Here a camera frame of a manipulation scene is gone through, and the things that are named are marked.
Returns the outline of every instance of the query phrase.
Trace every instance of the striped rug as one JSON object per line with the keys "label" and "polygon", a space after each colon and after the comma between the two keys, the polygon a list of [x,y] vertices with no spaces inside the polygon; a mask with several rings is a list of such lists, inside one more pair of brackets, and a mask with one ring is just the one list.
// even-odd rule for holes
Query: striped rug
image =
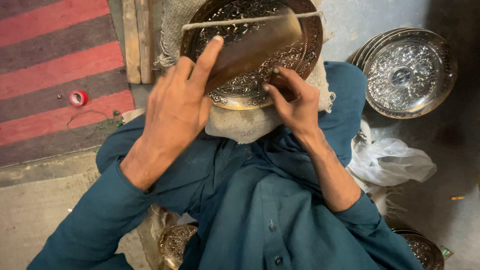
{"label": "striped rug", "polygon": [[0,167],[100,145],[104,115],[71,117],[133,109],[107,0],[0,0]]}

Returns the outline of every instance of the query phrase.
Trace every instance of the red tape roll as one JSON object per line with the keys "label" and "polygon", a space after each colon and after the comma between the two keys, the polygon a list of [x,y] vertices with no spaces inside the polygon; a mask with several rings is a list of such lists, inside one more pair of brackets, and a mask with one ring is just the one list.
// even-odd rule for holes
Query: red tape roll
{"label": "red tape roll", "polygon": [[70,93],[70,102],[74,106],[83,106],[87,104],[88,96],[83,91],[74,90]]}

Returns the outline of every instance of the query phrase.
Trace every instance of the wooden board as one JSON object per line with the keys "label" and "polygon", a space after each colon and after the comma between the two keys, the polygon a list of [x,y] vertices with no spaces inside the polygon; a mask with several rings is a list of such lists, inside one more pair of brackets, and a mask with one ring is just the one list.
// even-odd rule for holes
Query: wooden board
{"label": "wooden board", "polygon": [[125,59],[127,80],[131,84],[142,82],[140,74],[140,46],[138,41],[137,10],[135,0],[123,0],[123,31],[125,32]]}
{"label": "wooden board", "polygon": [[153,77],[153,19],[152,1],[135,0],[137,8],[138,38],[140,45],[140,74],[143,84],[152,84]]}

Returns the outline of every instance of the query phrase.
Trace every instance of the plastic bag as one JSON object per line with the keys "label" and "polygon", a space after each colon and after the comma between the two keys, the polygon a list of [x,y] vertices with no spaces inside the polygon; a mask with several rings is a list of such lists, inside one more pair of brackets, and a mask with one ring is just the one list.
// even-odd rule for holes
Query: plastic bag
{"label": "plastic bag", "polygon": [[398,185],[409,179],[424,182],[437,171],[425,152],[408,148],[394,138],[380,139],[373,144],[352,140],[352,161],[348,168],[359,179],[382,186]]}

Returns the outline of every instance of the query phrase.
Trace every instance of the floor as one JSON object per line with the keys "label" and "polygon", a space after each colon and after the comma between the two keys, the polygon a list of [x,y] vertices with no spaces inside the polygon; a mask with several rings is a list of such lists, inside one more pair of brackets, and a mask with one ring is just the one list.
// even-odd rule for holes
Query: floor
{"label": "floor", "polygon": [[[120,1],[110,1],[113,21],[122,40]],[[477,0],[324,0],[325,25],[331,39],[323,58],[347,61],[368,39],[401,26],[430,29],[445,37],[458,57],[454,91],[437,109],[422,117],[394,120],[366,113],[374,139],[400,138],[425,151],[438,172],[424,183],[408,181],[403,195],[389,199],[408,209],[392,226],[424,233],[455,254],[447,270],[478,269],[480,257],[480,91],[476,83],[476,49],[480,42]],[[132,86],[136,107],[143,107],[151,86]],[[98,177],[96,149],[0,169],[0,269],[25,269],[48,235]],[[463,194],[463,200],[450,196]],[[158,269],[150,216],[126,235],[119,246],[134,269]]]}

